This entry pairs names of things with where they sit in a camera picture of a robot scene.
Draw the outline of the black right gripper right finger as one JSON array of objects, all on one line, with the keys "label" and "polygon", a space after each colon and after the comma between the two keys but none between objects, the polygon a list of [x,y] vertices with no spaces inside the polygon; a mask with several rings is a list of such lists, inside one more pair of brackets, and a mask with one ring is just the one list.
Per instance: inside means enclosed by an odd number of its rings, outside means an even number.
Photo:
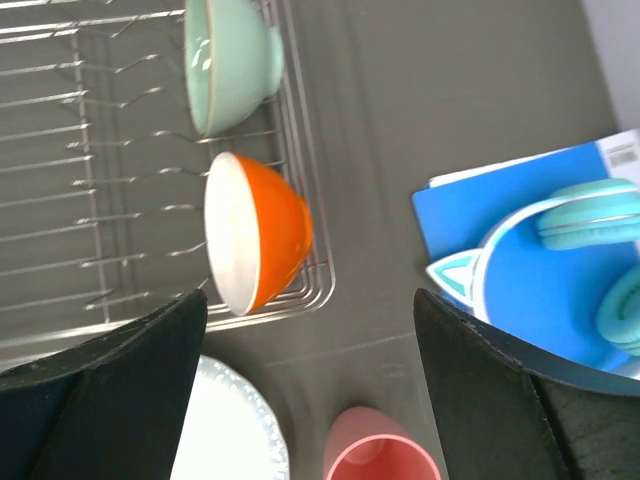
[{"label": "black right gripper right finger", "polygon": [[638,478],[637,380],[554,355],[426,289],[413,318],[450,478]]}]

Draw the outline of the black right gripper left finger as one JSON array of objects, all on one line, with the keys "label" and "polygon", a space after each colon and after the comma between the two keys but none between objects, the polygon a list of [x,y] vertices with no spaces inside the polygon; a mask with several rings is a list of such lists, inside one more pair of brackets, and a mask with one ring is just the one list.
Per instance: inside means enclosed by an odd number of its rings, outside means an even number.
[{"label": "black right gripper left finger", "polygon": [[169,478],[206,323],[197,289],[2,372],[2,478]]}]

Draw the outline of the orange white bowl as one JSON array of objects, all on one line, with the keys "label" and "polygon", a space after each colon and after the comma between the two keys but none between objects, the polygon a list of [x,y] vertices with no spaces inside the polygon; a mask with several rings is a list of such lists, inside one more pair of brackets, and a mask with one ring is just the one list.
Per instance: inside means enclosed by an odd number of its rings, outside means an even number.
[{"label": "orange white bowl", "polygon": [[212,277],[236,316],[282,293],[313,244],[306,201],[281,174],[238,153],[212,161],[203,216]]}]

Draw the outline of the mint green bowl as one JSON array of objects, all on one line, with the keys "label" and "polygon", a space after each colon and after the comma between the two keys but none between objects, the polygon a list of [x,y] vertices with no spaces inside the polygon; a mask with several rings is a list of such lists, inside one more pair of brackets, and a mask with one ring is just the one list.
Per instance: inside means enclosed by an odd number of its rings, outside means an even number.
[{"label": "mint green bowl", "polygon": [[184,71],[192,123],[202,137],[248,118],[280,88],[279,30],[251,1],[187,1]]}]

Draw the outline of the white blue-rimmed plate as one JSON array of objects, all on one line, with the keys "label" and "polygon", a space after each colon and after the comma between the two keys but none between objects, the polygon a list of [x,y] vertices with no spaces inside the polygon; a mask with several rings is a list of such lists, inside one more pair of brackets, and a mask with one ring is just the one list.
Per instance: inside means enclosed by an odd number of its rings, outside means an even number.
[{"label": "white blue-rimmed plate", "polygon": [[225,363],[199,358],[172,479],[288,479],[289,452],[276,415]]}]

